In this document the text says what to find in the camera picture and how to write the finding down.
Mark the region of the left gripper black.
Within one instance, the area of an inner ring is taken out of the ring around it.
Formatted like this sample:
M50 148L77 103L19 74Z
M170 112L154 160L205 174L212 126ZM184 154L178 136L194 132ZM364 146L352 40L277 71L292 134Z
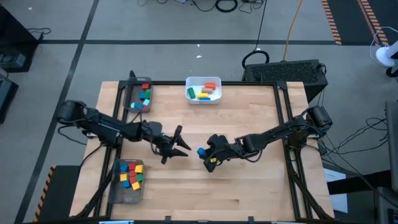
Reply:
M182 139L180 133L182 126L178 125L172 137L162 132L162 125L158 122L148 122L145 124L146 135L145 140L150 142L153 153L161 156L161 163L165 164L168 158L175 156L188 157L188 154L174 148L174 144L181 146L189 151L191 147Z

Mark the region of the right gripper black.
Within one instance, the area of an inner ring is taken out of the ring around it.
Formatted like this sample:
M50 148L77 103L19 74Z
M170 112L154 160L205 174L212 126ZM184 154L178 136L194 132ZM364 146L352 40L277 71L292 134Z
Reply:
M234 148L236 145L230 144L224 135L210 136L207 144L208 146L203 148L203 164L208 172L213 172L225 160L238 158L238 153Z

